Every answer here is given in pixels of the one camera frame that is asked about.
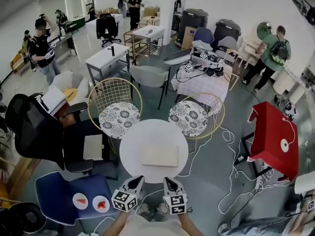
cardboard box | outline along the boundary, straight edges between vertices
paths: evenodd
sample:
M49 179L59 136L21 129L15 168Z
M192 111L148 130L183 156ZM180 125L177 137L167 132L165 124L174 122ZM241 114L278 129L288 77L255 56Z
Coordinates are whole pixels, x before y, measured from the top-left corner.
M159 7L144 7L143 17L156 17Z
M193 27L186 27L185 28L185 35L182 43L182 50L189 49L192 47L193 36L195 35L196 28Z

white shirt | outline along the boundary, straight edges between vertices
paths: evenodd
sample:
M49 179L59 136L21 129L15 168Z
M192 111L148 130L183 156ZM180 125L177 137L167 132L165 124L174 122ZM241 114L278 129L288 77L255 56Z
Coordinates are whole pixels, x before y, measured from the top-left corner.
M176 219L149 222L139 215L129 216L119 236L189 236Z

mirror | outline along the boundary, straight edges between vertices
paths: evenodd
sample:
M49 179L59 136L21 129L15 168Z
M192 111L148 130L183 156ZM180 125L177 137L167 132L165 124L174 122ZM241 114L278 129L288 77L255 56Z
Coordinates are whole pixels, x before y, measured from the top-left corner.
M260 40L264 40L264 38L270 34L272 34L271 24L268 22L262 22L257 27L257 36Z

white plate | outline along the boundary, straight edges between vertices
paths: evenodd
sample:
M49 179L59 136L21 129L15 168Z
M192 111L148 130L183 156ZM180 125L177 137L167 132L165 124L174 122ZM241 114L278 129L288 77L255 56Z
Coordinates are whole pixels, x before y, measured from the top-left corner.
M86 203L83 204L83 203L77 201L78 199L85 199ZM87 197L85 195L83 195L82 193L74 194L74 196L72 198L72 202L73 202L74 206L77 207L79 210L86 209L88 207L88 204L89 204Z
M103 202L103 201L105 201L105 209L98 209L97 208L98 203ZM103 196L96 196L95 198L93 198L92 204L93 204L94 209L101 213L107 212L110 208L110 203L108 199Z

black office chair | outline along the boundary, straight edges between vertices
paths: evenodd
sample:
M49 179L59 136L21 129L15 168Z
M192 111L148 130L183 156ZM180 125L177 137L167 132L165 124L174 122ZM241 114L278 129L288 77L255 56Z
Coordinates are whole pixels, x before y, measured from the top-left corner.
M113 41L119 41L120 39L115 38L118 36L118 28L119 23L116 23L115 18L110 14L102 14L99 19L96 21L96 35L97 38L102 40L102 47L104 47L105 44L108 42L111 42L113 44Z
M87 108L86 103L78 103L67 109L72 114ZM15 133L17 152L27 158L45 159L56 162L59 167L70 172L92 173L93 160L84 160L84 140L89 135L102 135L102 158L110 161L107 136L97 129L90 120L85 120L63 128L62 123L48 114L32 96L15 95L10 101L5 124Z

